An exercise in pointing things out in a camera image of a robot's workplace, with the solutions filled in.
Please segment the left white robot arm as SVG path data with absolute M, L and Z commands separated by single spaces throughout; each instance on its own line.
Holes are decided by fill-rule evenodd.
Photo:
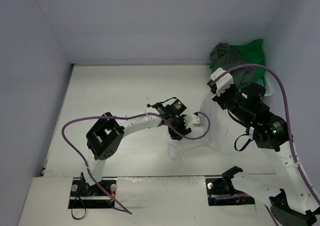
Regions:
M 102 180 L 106 160 L 116 153 L 124 137 L 144 129 L 165 125 L 165 122 L 156 116 L 157 114 L 167 120 L 173 127 L 168 128 L 171 139 L 182 140 L 182 137 L 177 133 L 184 136 L 191 133 L 191 128 L 185 126 L 186 115 L 183 112 L 186 109 L 187 107 L 181 100 L 176 99 L 172 104 L 167 105 L 162 103 L 148 104 L 147 110 L 142 112 L 142 117 L 123 121 L 119 119 L 99 119 L 86 134 L 86 145 L 90 150 L 87 162 L 93 178 L 85 169 L 82 190 L 90 196 L 99 192 L 99 182 Z

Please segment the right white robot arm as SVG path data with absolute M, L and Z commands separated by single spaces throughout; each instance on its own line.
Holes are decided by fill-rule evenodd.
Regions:
M 273 187 L 234 166 L 222 174 L 219 186 L 231 196 L 241 191 L 259 200 L 281 225 L 316 223 L 320 204 L 306 185 L 307 177 L 301 175 L 302 167 L 296 159 L 295 148 L 290 145 L 287 123 L 263 102 L 265 88 L 248 83 L 239 90 L 235 84 L 230 84 L 219 93 L 212 81 L 208 86 L 213 93 L 212 100 L 227 110 L 233 121 L 245 127 L 245 135 L 249 138 L 239 151 L 255 142 L 282 182 L 280 187 Z

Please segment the white t shirt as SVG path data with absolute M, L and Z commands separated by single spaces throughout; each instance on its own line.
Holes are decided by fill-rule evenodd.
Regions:
M 187 137 L 201 136 L 201 139 L 172 140 L 167 135 L 167 151 L 171 160 L 180 160 L 185 152 L 199 146 L 209 146 L 218 151 L 221 149 L 228 127 L 218 118 L 219 108 L 212 100 L 212 93 L 207 93 L 199 108 L 200 125 L 192 126 L 191 133 L 187 134 Z

